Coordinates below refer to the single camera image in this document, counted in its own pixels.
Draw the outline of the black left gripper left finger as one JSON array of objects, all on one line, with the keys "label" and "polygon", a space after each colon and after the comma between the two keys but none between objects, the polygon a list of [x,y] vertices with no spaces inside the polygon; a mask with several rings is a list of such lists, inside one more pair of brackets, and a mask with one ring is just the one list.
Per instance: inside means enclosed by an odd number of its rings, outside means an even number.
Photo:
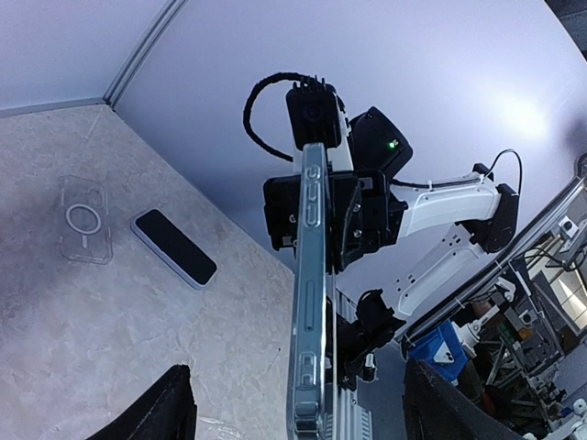
[{"label": "black left gripper left finger", "polygon": [[89,439],[195,439],[196,416],[191,371],[177,364]]}]

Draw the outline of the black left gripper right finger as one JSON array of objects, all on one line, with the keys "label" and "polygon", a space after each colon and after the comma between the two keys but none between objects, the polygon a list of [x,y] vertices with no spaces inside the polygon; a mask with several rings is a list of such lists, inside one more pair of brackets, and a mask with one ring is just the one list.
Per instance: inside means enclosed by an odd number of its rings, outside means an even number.
[{"label": "black left gripper right finger", "polygon": [[478,402],[424,361],[411,359],[404,374],[404,425],[409,439],[529,439],[535,427],[512,422],[511,394],[493,385]]}]

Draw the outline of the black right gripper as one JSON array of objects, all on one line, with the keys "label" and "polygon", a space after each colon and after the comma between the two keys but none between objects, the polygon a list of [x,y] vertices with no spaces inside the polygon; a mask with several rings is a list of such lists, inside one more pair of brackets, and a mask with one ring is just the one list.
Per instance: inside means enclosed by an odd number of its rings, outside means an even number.
[{"label": "black right gripper", "polygon": [[[363,250],[396,243],[406,202],[392,195],[379,170],[333,172],[328,183],[330,253],[334,271],[341,273]],[[298,175],[271,178],[263,185],[265,220],[275,250],[294,245],[300,188]]]}]

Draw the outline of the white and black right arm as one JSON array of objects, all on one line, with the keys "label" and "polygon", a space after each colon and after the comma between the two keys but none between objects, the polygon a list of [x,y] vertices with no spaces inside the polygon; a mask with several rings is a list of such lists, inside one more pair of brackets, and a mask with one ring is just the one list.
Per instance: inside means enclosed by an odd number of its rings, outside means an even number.
[{"label": "white and black right arm", "polygon": [[[496,183],[490,167],[479,163],[443,181],[398,181],[413,154],[400,130],[377,108],[349,121],[348,130],[349,164],[331,165],[328,149],[310,144],[296,174],[263,186],[271,244],[292,248],[298,263],[291,373],[303,388],[368,379],[368,355],[461,267],[505,248],[516,229],[519,195]],[[435,226],[447,226],[449,234],[396,280],[396,305],[373,289],[360,297],[354,320],[336,315],[329,293],[336,275]]]}]

